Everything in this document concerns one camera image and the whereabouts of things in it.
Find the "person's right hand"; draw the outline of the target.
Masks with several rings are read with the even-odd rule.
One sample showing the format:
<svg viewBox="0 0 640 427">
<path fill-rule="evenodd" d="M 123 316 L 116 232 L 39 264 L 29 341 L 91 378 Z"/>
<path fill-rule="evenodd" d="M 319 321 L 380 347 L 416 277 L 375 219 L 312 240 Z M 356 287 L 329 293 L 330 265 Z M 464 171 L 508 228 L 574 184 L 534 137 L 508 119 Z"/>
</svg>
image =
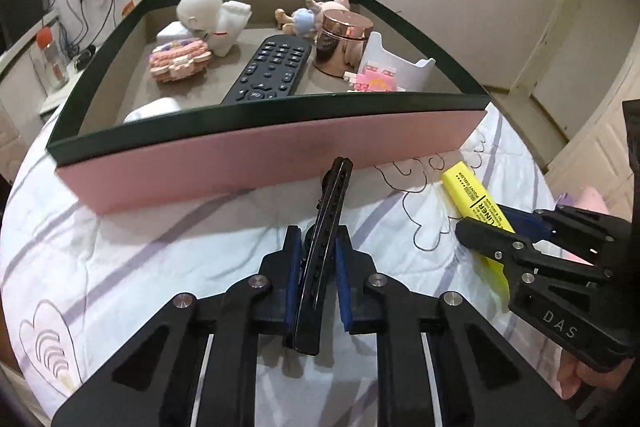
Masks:
<svg viewBox="0 0 640 427">
<path fill-rule="evenodd" d="M 589 366 L 579 361 L 570 352 L 563 350 L 558 373 L 556 374 L 556 380 L 560 386 L 560 395 L 563 400 L 573 398 L 582 385 L 616 390 L 624 381 L 633 364 L 634 359 L 627 359 L 611 372 L 600 373 L 590 369 Z"/>
</svg>

